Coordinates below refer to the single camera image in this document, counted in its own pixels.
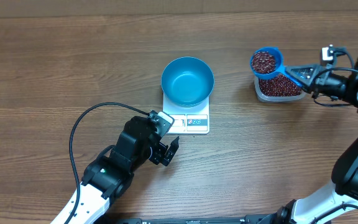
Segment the blue plastic measuring scoop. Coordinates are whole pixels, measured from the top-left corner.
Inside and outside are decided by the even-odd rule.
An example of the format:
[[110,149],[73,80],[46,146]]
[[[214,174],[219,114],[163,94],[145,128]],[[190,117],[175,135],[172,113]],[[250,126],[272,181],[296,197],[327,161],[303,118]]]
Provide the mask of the blue plastic measuring scoop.
[[256,50],[250,58],[250,67],[259,80],[271,80],[283,75],[297,86],[301,86],[300,82],[285,71],[286,66],[283,64],[283,55],[277,47],[262,47]]

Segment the red adzuki beans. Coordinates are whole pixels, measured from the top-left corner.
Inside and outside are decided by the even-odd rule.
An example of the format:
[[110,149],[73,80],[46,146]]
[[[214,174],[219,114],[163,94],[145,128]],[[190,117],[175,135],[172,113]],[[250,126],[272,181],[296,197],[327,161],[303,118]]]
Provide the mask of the red adzuki beans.
[[[272,73],[278,63],[275,56],[266,51],[260,51],[253,55],[251,65],[257,73],[265,74]],[[302,93],[300,87],[281,73],[268,80],[259,78],[258,84],[261,93],[266,96],[298,96]]]

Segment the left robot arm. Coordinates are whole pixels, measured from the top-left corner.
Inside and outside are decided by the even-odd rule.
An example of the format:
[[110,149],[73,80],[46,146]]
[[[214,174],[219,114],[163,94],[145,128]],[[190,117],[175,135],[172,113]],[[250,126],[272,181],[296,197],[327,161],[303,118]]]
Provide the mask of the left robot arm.
[[169,146],[162,144],[161,139],[173,123],[174,118],[162,111],[128,121],[117,143],[104,149],[86,167],[79,189],[52,224],[94,223],[130,187],[135,170],[145,161],[169,165],[179,139],[175,138]]

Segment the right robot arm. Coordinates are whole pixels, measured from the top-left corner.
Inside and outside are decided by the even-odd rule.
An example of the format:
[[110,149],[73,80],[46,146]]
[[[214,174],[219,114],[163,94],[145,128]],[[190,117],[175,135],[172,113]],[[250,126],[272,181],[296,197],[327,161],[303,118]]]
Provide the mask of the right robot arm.
[[[285,74],[314,98],[323,94],[358,110],[358,58],[355,67],[347,69],[348,77],[336,75],[335,63],[287,67]],[[329,223],[351,210],[358,210],[358,138],[335,163],[328,184],[306,198],[292,200],[261,223]]]

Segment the white digital kitchen scale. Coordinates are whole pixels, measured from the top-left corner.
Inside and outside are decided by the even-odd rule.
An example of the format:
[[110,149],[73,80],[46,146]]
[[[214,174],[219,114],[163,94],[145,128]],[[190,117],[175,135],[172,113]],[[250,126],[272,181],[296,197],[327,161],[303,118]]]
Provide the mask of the white digital kitchen scale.
[[168,134],[208,134],[210,131],[209,98],[193,107],[182,107],[163,95],[163,112],[174,122]]

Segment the blue metal bowl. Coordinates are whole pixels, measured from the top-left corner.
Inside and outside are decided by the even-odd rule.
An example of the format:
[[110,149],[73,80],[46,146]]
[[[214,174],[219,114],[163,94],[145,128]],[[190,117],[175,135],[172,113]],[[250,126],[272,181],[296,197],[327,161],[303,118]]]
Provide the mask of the blue metal bowl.
[[193,107],[204,102],[213,92],[214,73],[207,63],[195,57],[180,57],[163,70],[161,87],[174,104]]

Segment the clear plastic food container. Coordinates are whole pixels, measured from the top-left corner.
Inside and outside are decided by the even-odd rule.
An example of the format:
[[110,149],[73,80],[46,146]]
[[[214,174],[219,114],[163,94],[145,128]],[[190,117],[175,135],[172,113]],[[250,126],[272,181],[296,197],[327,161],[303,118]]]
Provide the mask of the clear plastic food container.
[[279,75],[271,80],[254,79],[257,98],[264,103],[288,103],[302,99],[306,93],[291,80]]

